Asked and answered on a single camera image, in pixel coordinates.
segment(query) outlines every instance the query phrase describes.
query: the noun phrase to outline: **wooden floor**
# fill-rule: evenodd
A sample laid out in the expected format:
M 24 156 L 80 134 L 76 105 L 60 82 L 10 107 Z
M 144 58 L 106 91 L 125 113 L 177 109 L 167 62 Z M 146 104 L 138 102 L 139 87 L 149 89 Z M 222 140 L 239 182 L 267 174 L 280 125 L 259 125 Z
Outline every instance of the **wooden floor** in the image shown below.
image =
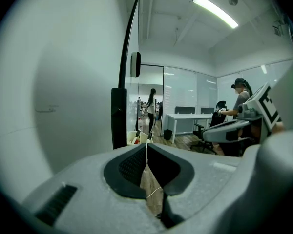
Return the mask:
M 148 134 L 149 118 L 142 117 L 141 119 L 143 121 L 142 132 Z M 171 140 L 165 140 L 164 136 L 160 136 L 161 124 L 161 121 L 156 121 L 155 127 L 153 128 L 154 137 L 152 139 L 154 143 L 164 144 L 191 152 L 202 152 L 202 149 L 200 147 L 194 147 L 193 150 L 190 149 L 191 145 L 195 145 L 198 142 L 198 137 L 194 134 L 176 135 L 174 144 L 171 143 Z M 212 152 L 209 152 L 209 150 L 205 150 L 205 153 L 212 154 Z M 146 166 L 142 174 L 140 187 L 146 190 L 147 196 L 151 195 L 151 193 L 153 193 L 156 189 L 160 187 L 159 183 L 155 179 L 152 171 L 148 166 Z M 153 212 L 154 215 L 161 213 L 163 202 L 163 189 L 158 189 L 154 194 L 146 199 L 146 202 L 149 209 Z

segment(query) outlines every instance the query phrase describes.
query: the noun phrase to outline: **face mask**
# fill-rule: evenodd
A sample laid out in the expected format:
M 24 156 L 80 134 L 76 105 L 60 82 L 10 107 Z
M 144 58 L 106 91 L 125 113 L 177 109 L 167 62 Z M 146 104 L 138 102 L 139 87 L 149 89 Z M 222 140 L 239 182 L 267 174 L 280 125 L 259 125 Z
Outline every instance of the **face mask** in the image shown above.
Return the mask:
M 242 92 L 242 88 L 236 88 L 236 89 L 235 89 L 235 93 L 236 93 L 236 94 L 239 94 L 239 93 L 241 93 L 241 92 Z

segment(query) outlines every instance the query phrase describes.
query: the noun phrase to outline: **ceiling light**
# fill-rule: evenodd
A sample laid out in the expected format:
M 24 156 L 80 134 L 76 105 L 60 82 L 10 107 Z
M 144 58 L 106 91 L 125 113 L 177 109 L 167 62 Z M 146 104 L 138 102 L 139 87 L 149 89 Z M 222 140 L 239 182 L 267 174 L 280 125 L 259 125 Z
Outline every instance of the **ceiling light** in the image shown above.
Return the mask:
M 216 82 L 210 81 L 210 80 L 206 80 L 206 82 L 212 83 L 212 84 L 216 84 Z
M 261 65 L 260 67 L 262 68 L 263 73 L 266 74 L 267 73 L 266 66 L 265 65 Z
M 238 24 L 235 20 L 232 19 L 232 17 L 230 17 L 226 12 L 224 12 L 221 8 L 217 7 L 212 2 L 208 0 L 193 0 L 193 2 L 214 13 L 220 19 L 225 21 L 232 29 L 238 26 Z

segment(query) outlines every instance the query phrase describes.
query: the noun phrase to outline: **doorway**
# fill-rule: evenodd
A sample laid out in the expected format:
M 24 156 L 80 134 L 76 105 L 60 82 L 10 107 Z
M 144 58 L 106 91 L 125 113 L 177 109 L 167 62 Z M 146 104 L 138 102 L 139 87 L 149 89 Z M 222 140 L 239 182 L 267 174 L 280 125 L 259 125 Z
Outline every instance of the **doorway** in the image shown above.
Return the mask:
M 139 115 L 142 124 L 142 132 L 145 134 L 149 133 L 150 119 L 147 114 L 147 102 L 152 88 L 156 90 L 156 119 L 152 131 L 155 137 L 159 137 L 162 129 L 164 67 L 141 64 L 138 89 L 138 96 L 141 100 Z

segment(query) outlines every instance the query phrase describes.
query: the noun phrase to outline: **desk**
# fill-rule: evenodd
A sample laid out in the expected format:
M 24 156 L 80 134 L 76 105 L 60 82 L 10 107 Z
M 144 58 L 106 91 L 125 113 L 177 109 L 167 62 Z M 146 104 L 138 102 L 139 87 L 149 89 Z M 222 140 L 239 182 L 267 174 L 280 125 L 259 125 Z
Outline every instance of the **desk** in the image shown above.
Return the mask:
M 171 143 L 173 144 L 175 142 L 177 120 L 179 120 L 179 119 L 193 119 L 193 120 L 206 119 L 205 128 L 208 128 L 209 119 L 211 119 L 212 116 L 213 116 L 213 114 L 168 114 L 168 117 L 174 121 L 174 130 L 172 131 Z

